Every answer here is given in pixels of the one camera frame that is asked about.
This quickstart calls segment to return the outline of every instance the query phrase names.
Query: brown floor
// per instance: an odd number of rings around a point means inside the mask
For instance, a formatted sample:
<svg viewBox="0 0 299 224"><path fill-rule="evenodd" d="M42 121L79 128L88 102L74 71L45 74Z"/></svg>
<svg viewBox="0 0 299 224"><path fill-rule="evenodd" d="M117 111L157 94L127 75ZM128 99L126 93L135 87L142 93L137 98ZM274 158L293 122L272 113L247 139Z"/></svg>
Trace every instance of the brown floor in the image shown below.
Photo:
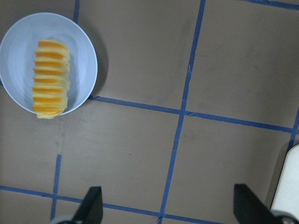
<svg viewBox="0 0 299 224"><path fill-rule="evenodd" d="M28 14L73 19L74 3L2 0L0 38ZM59 196L82 199L102 186L103 224L154 224L160 215L163 224L236 224L234 183L270 206L298 110L299 11L206 0L186 116L179 116L199 6L82 0L78 25L99 63L92 95L105 98L69 114L37 119L0 86L0 223L50 221L57 158ZM59 199L54 208L60 216L77 207Z"/></svg>

